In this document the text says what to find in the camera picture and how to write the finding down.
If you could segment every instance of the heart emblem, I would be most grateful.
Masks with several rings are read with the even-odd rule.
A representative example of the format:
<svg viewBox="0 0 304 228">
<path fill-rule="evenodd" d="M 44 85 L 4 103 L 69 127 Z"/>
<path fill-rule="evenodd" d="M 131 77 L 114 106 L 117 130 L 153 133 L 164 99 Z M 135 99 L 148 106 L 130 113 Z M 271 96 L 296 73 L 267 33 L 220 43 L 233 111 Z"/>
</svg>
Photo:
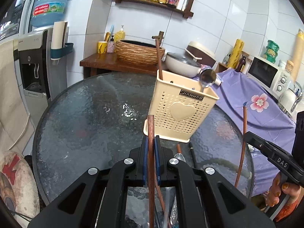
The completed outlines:
<svg viewBox="0 0 304 228">
<path fill-rule="evenodd" d="M 176 121 L 185 120 L 195 113 L 195 109 L 191 105 L 184 105 L 183 103 L 176 102 L 170 107 L 170 114 Z"/>
</svg>

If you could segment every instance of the water bottle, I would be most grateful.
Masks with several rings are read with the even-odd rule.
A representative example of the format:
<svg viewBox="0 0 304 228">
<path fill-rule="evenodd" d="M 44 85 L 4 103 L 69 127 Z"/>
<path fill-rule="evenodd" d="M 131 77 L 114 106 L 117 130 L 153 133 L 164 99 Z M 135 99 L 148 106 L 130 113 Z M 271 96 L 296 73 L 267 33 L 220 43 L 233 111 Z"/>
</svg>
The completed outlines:
<svg viewBox="0 0 304 228">
<path fill-rule="evenodd" d="M 30 23 L 42 27 L 61 21 L 66 4 L 67 0 L 36 0 Z"/>
</svg>

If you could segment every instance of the paper cup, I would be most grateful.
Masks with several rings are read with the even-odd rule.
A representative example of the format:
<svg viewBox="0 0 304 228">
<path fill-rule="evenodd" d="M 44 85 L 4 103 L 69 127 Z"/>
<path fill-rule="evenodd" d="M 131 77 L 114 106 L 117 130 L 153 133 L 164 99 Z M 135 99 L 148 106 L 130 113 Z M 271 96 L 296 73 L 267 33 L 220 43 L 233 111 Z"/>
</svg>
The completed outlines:
<svg viewBox="0 0 304 228">
<path fill-rule="evenodd" d="M 99 41 L 98 42 L 98 53 L 99 54 L 104 54 L 104 53 L 106 53 L 107 52 L 107 44 L 108 44 L 108 42 L 106 42 L 106 41 Z"/>
</svg>

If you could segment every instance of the utensil holder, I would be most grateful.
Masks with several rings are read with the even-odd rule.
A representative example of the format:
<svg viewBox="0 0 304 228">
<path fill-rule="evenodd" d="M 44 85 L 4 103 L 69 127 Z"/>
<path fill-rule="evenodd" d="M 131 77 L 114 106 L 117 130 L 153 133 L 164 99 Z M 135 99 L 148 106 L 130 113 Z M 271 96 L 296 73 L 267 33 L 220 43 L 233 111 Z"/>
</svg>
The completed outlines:
<svg viewBox="0 0 304 228">
<path fill-rule="evenodd" d="M 198 81 L 168 71 L 162 73 L 163 80 L 157 71 L 149 109 L 155 119 L 155 136 L 187 143 L 219 97 L 210 87 L 203 89 Z M 148 135 L 147 120 L 143 132 Z"/>
</svg>

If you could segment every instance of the purple tablecloth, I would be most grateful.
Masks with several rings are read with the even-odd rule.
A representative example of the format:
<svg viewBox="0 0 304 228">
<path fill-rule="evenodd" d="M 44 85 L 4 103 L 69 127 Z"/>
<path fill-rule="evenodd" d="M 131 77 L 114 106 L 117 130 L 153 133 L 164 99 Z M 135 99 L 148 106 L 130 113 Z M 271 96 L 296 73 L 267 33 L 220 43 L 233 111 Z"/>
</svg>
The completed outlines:
<svg viewBox="0 0 304 228">
<path fill-rule="evenodd" d="M 220 97 L 217 105 L 243 131 L 243 104 L 247 102 L 247 131 L 271 141 L 291 153 L 295 123 L 270 98 L 267 92 L 243 73 L 228 69 L 218 74 L 223 83 L 213 89 Z M 252 195 L 261 194 L 272 184 L 278 169 L 259 151 L 252 153 L 255 181 Z"/>
</svg>

